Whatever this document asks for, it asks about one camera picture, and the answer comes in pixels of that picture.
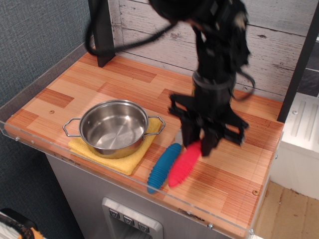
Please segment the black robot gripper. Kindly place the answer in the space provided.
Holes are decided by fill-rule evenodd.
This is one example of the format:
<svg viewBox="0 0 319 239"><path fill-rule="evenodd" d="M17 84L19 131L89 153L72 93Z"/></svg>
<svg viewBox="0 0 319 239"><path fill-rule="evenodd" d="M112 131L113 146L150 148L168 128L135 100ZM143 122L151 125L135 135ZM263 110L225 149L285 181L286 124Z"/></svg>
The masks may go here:
<svg viewBox="0 0 319 239"><path fill-rule="evenodd" d="M223 77L222 82L231 77L236 81L235 75L230 74ZM203 157L209 156L211 150L222 138L235 144L242 144L244 141L244 130L248 124L233 112L230 106L231 100L221 104L192 95L180 94L171 94L169 98L171 100L169 113L181 121L182 141L185 148L200 140L202 130L204 131L201 140Z"/></svg>

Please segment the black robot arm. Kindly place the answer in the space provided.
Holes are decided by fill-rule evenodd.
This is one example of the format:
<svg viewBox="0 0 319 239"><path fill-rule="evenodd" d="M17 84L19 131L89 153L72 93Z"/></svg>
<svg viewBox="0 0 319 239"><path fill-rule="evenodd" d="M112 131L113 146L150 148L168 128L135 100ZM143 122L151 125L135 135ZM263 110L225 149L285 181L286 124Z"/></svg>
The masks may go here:
<svg viewBox="0 0 319 239"><path fill-rule="evenodd" d="M231 109L236 75L248 63L247 11L239 0L153 0L172 23L185 21L196 36L198 67L191 96L172 94L169 112L180 118L185 146L200 142L208 156L220 139L240 144L248 124Z"/></svg>

